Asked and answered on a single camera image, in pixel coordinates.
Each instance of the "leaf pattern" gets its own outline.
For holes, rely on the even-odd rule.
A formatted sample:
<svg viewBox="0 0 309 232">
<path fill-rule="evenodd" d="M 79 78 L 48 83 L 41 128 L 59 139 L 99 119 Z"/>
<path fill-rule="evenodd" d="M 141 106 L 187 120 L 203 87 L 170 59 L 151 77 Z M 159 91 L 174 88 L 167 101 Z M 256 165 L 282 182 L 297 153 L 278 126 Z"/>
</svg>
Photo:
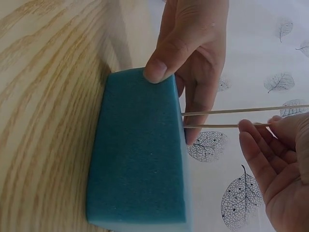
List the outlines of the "leaf pattern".
<svg viewBox="0 0 309 232">
<path fill-rule="evenodd" d="M 282 37 L 290 34 L 293 30 L 293 22 L 287 17 L 282 17 L 278 20 L 276 25 L 275 35 L 282 43 Z"/>
<path fill-rule="evenodd" d="M 223 154 L 227 141 L 227 136 L 221 132 L 201 132 L 193 145 L 188 147 L 188 154 L 200 162 L 213 162 Z"/>
<path fill-rule="evenodd" d="M 305 105 L 307 102 L 303 99 L 293 99 L 290 101 L 287 101 L 283 104 L 283 106 L 289 106 L 289 105 Z M 282 109 L 280 110 L 280 116 L 281 117 L 287 117 L 292 115 L 299 115 L 303 113 L 309 112 L 309 108 L 295 108 L 295 109 Z"/>
<path fill-rule="evenodd" d="M 221 201 L 222 219 L 233 232 L 249 224 L 249 219 L 264 203 L 257 181 L 242 167 L 244 174 L 227 187 Z"/>
<path fill-rule="evenodd" d="M 294 86 L 294 79 L 289 72 L 278 73 L 264 80 L 264 87 L 268 90 L 268 93 L 271 91 L 290 90 Z"/>
<path fill-rule="evenodd" d="M 300 44 L 300 47 L 297 48 L 296 50 L 301 51 L 306 57 L 309 58 L 309 40 L 304 40 Z"/>
<path fill-rule="evenodd" d="M 231 81 L 230 79 L 221 76 L 220 80 L 219 80 L 219 87 L 218 87 L 218 92 L 222 92 L 225 90 L 228 90 L 229 88 L 231 88 Z"/>
</svg>

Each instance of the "wooden skewer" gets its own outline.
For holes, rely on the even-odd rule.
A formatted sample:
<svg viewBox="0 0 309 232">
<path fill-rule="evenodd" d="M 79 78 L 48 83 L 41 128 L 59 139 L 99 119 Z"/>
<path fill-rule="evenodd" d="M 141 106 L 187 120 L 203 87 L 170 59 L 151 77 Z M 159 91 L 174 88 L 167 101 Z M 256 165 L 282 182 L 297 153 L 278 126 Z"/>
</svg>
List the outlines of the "wooden skewer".
<svg viewBox="0 0 309 232">
<path fill-rule="evenodd" d="M 308 105 L 284 105 L 284 106 L 275 106 L 275 107 L 235 109 L 235 110 L 213 110 L 213 111 L 201 111 L 201 112 L 188 112 L 188 113 L 182 113 L 182 116 L 230 114 L 230 113 L 266 111 L 266 110 L 283 110 L 283 109 L 295 109 L 295 108 L 309 108 L 309 104 Z"/>
<path fill-rule="evenodd" d="M 269 123 L 254 123 L 256 127 L 269 127 Z M 238 128 L 237 124 L 219 124 L 219 125 L 184 125 L 184 128 Z"/>
</svg>

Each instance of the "blue foam block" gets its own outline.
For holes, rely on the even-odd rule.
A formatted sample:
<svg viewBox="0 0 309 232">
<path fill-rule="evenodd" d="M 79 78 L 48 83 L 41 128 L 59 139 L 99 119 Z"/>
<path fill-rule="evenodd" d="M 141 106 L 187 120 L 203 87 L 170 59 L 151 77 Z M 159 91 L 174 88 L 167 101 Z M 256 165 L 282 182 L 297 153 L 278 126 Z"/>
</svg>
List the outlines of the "blue foam block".
<svg viewBox="0 0 309 232">
<path fill-rule="evenodd" d="M 87 184 L 91 224 L 118 232 L 191 232 L 188 155 L 175 77 L 109 75 Z"/>
</svg>

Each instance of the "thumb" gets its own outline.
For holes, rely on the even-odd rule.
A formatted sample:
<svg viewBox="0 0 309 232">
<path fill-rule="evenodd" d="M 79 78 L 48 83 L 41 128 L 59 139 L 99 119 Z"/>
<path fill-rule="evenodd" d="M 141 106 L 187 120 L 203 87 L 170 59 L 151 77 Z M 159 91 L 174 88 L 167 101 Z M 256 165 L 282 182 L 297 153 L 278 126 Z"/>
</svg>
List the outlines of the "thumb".
<svg viewBox="0 0 309 232">
<path fill-rule="evenodd" d="M 309 185 L 309 113 L 269 120 L 270 129 L 284 144 L 297 153 L 301 179 Z"/>
<path fill-rule="evenodd" d="M 192 24 L 179 24 L 158 44 L 144 69 L 145 78 L 158 83 L 174 74 L 202 44 L 201 30 L 195 30 Z"/>
</svg>

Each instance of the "wooden table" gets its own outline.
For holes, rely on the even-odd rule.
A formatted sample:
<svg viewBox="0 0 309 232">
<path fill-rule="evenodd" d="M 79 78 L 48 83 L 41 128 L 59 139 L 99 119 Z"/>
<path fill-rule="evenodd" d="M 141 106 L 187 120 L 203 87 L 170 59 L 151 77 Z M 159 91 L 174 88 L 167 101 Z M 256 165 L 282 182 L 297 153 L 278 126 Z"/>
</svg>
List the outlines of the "wooden table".
<svg viewBox="0 0 309 232">
<path fill-rule="evenodd" d="M 84 209 L 104 83 L 151 27 L 146 0 L 0 0 L 0 232 L 104 231 Z"/>
</svg>

